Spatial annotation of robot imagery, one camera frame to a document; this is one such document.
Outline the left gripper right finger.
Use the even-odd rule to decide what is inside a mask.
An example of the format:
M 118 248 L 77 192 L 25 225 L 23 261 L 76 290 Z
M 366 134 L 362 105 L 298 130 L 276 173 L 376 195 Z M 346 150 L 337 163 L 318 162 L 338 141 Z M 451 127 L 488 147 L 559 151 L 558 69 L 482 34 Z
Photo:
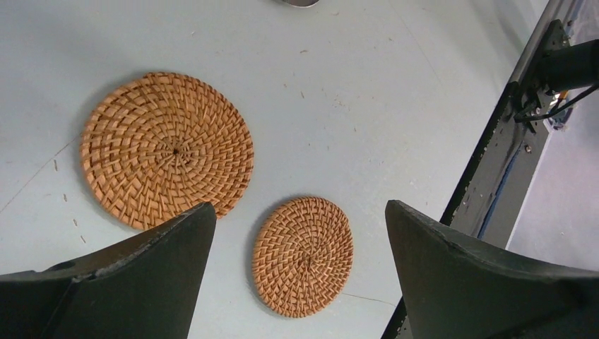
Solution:
M 528 258 L 402 201 L 386 226 L 414 338 L 597 338 L 598 273 Z

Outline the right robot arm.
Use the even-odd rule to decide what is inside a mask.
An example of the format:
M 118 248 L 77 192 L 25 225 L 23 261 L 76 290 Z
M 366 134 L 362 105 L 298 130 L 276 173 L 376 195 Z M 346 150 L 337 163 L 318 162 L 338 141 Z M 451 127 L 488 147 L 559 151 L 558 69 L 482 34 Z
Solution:
M 537 72 L 541 83 L 556 93 L 598 84 L 598 39 L 550 52 Z

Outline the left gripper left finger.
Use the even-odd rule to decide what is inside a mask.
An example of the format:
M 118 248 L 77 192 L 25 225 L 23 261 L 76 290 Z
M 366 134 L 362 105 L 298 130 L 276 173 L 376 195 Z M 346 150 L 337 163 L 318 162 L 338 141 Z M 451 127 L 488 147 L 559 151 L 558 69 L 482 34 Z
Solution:
M 215 226 L 201 203 L 86 256 L 1 276 L 1 337 L 186 338 Z

